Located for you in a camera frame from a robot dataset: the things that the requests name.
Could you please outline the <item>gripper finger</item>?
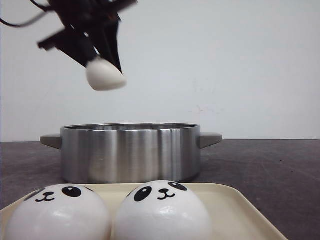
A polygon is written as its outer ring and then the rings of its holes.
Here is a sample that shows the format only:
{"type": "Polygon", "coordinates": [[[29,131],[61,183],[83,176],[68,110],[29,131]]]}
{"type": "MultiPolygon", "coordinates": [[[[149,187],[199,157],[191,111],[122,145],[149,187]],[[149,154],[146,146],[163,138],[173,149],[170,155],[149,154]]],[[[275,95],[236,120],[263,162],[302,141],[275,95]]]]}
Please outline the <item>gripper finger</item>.
{"type": "Polygon", "coordinates": [[[85,68],[98,56],[91,40],[83,32],[63,31],[58,49],[85,68]]]}
{"type": "Polygon", "coordinates": [[[123,73],[118,52],[118,29],[119,21],[97,27],[93,31],[93,44],[103,59],[123,73]]]}

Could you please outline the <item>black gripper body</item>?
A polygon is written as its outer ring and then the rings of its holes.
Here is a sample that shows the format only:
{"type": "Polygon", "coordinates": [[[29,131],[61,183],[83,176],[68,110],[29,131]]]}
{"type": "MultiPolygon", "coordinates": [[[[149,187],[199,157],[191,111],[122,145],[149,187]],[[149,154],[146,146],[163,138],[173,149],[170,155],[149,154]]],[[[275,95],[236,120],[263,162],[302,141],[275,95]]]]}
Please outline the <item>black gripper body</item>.
{"type": "Polygon", "coordinates": [[[88,34],[94,46],[94,30],[116,21],[120,23],[119,12],[137,3],[136,0],[49,0],[48,8],[58,15],[64,30],[40,41],[38,47],[47,51],[57,47],[65,30],[88,34]]]}

